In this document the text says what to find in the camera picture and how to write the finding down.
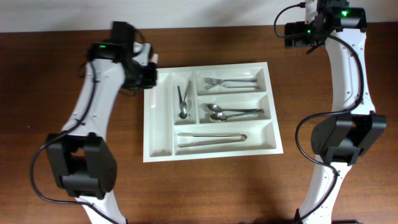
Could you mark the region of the metal fork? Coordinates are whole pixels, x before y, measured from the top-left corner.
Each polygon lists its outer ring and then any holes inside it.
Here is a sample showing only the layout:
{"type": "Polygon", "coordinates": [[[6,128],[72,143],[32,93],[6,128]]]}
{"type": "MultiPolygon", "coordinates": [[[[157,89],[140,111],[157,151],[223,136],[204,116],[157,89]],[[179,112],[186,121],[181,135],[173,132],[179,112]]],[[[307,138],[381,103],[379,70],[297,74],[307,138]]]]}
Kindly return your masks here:
{"type": "Polygon", "coordinates": [[[254,88],[254,89],[260,89],[261,87],[259,86],[226,86],[224,84],[218,84],[218,85],[206,85],[204,87],[205,90],[210,90],[215,87],[222,87],[222,88],[254,88]]]}
{"type": "Polygon", "coordinates": [[[217,79],[206,77],[203,81],[210,85],[220,85],[224,82],[243,82],[243,83],[256,83],[257,79],[217,79]]]}

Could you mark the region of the small metal teaspoon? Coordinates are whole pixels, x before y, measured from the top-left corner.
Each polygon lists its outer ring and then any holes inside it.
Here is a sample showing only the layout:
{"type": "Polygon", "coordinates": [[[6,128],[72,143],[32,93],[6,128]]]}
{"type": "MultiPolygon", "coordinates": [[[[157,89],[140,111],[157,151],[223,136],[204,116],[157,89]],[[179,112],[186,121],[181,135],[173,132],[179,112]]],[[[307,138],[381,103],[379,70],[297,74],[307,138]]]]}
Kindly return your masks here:
{"type": "Polygon", "coordinates": [[[178,86],[179,100],[180,100],[180,115],[187,117],[188,115],[188,105],[186,102],[188,92],[190,90],[190,81],[188,81],[184,94],[181,94],[180,87],[178,86]]]}
{"type": "Polygon", "coordinates": [[[177,87],[177,91],[178,91],[179,108],[180,108],[179,117],[181,119],[186,119],[188,117],[188,106],[185,101],[187,97],[187,92],[185,91],[184,94],[182,94],[179,86],[177,87]]]}

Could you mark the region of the large metal spoon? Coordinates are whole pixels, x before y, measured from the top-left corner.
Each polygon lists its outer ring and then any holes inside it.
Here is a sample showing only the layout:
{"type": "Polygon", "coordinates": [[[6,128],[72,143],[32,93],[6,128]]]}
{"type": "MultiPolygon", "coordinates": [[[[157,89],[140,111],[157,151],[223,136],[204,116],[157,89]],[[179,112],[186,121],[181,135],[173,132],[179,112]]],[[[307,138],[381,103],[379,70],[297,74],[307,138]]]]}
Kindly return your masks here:
{"type": "Polygon", "coordinates": [[[258,114],[258,113],[263,113],[264,110],[254,110],[250,112],[243,112],[239,114],[232,114],[232,115],[226,115],[224,113],[213,113],[210,115],[210,121],[212,122],[226,122],[230,118],[234,117],[240,117],[240,116],[247,116],[247,115],[252,115],[252,114],[258,114]]]}
{"type": "Polygon", "coordinates": [[[225,109],[216,104],[206,104],[206,111],[211,111],[214,113],[223,113],[223,112],[239,112],[239,113],[263,113],[262,109],[225,109]]]}

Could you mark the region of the pink plastic knife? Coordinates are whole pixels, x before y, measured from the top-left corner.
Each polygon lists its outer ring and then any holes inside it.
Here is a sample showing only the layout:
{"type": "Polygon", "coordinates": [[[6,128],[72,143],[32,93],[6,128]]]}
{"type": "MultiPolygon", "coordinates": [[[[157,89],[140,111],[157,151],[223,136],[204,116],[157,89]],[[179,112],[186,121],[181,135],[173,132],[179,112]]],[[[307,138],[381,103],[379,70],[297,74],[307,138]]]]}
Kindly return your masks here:
{"type": "MultiPolygon", "coordinates": [[[[153,62],[155,65],[157,65],[158,61],[159,61],[159,55],[154,54],[151,58],[151,62],[153,62]]],[[[156,87],[153,87],[151,90],[150,107],[152,109],[156,107],[156,87]]]]}

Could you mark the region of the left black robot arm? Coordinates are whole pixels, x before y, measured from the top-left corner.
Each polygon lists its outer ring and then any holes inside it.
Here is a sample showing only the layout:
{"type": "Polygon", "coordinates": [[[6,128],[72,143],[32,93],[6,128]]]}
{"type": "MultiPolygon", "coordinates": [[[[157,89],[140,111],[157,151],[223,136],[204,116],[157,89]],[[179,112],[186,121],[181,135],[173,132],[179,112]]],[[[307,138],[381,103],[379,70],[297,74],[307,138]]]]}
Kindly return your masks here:
{"type": "Polygon", "coordinates": [[[120,90],[146,90],[157,84],[157,55],[141,33],[127,22],[114,21],[108,39],[86,53],[85,81],[60,133],[49,134],[46,151],[57,187],[81,205],[92,223],[127,223],[114,186],[117,163],[106,133],[120,90]]]}

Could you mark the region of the long metal tongs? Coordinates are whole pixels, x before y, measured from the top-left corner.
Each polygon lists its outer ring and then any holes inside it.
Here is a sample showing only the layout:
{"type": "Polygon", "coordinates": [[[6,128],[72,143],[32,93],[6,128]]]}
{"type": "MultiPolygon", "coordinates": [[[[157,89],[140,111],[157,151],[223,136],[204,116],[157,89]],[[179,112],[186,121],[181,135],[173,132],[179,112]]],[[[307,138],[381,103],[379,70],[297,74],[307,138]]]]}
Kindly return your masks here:
{"type": "Polygon", "coordinates": [[[205,138],[204,141],[189,141],[186,143],[178,144],[179,148],[186,147],[197,147],[197,146],[208,146],[214,144],[226,144],[232,142],[242,142],[245,141],[248,137],[245,134],[190,134],[190,133],[180,133],[178,134],[180,138],[205,138]]]}

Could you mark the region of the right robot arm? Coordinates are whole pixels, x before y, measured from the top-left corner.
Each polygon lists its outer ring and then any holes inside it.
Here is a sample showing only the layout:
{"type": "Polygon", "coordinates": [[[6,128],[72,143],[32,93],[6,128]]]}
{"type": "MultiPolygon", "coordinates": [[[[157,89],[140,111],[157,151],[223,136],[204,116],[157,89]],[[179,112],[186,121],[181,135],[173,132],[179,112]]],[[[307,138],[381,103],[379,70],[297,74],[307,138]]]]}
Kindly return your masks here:
{"type": "Polygon", "coordinates": [[[305,19],[287,23],[285,46],[325,47],[331,65],[333,102],[330,112],[310,115],[299,123],[323,118],[312,131],[315,164],[303,204],[294,223],[331,223],[340,187],[357,162],[386,129],[386,117],[376,114],[369,94],[365,66],[368,23],[363,8],[348,1],[304,1],[305,19]]]}

